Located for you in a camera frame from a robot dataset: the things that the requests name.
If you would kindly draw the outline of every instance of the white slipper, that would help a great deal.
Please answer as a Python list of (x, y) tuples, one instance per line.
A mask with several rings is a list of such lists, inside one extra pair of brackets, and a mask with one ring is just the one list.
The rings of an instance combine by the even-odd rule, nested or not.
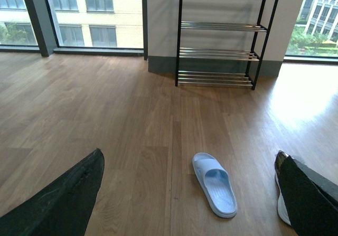
[[(304, 164), (304, 160), (301, 157), (299, 157), (299, 156), (291, 156), (291, 157)], [(276, 181), (278, 188), (279, 188), (279, 198), (278, 198), (278, 202), (277, 202), (278, 215), (285, 223), (287, 223), (288, 225), (291, 225), (289, 215), (287, 213), (287, 209), (286, 209), (286, 206), (285, 206), (284, 198), (283, 198), (283, 195), (282, 195), (281, 190), (280, 190), (278, 176), (277, 176), (276, 173), (275, 173), (275, 181)]]
[(221, 218), (235, 216), (237, 202), (227, 171), (207, 153), (197, 153), (192, 164), (212, 211)]

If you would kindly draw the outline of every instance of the window sill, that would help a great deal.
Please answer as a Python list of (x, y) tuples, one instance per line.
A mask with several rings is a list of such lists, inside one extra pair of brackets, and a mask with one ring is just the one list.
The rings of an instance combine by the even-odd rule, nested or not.
[(285, 63), (313, 63), (313, 64), (338, 64), (338, 57), (320, 57), (320, 56), (295, 56), (295, 55), (286, 55), (284, 57)]
[(96, 11), (96, 10), (87, 10), (87, 13), (99, 13), (99, 14), (114, 14), (114, 11)]
[(56, 10), (57, 13), (79, 13), (79, 10)]
[(0, 8), (0, 11), (27, 12), (27, 9), (26, 8)]
[(19, 46), (19, 45), (2, 45), (0, 44), (0, 52), (25, 52), (25, 53), (40, 53), (38, 46)]
[(83, 47), (62, 47), (54, 49), (57, 54), (79, 54), (79, 55), (109, 55), (109, 56), (143, 56), (143, 49), (98, 49)]

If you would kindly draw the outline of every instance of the tree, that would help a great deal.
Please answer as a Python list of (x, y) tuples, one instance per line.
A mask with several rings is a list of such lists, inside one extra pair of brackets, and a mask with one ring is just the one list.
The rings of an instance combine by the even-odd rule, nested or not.
[(316, 50), (327, 40), (327, 35), (315, 32), (313, 35), (304, 33), (304, 28), (295, 26), (292, 33), (287, 54), (317, 55)]
[(26, 34), (27, 32), (18, 29), (15, 23), (6, 27), (0, 26), (0, 43), (10, 45), (27, 44)]

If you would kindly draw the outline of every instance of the white wall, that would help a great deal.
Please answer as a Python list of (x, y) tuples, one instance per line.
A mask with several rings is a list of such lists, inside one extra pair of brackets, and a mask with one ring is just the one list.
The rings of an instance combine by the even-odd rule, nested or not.
[[(265, 60), (282, 61), (303, 0), (279, 0)], [(187, 0), (184, 20), (211, 22), (255, 22), (261, 0)], [(176, 56), (177, 19), (179, 0), (148, 0), (148, 50), (150, 56)], [(183, 45), (193, 43), (205, 48), (246, 50), (251, 44), (248, 33), (220, 34), (211, 32), (208, 40), (206, 31), (184, 32)]]

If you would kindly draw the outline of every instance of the baseboard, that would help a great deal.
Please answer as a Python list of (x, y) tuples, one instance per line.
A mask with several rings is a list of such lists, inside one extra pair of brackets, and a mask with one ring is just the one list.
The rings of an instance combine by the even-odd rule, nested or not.
[[(149, 56), (148, 71), (175, 72), (176, 57), (172, 56)], [(264, 60), (260, 69), (260, 75), (267, 77), (277, 77), (282, 61)], [(251, 63), (250, 74), (254, 76), (257, 70), (257, 62)], [(180, 69), (186, 71), (207, 71), (207, 72), (227, 72), (244, 73), (247, 67), (246, 61), (218, 60), (218, 59), (182, 59)]]

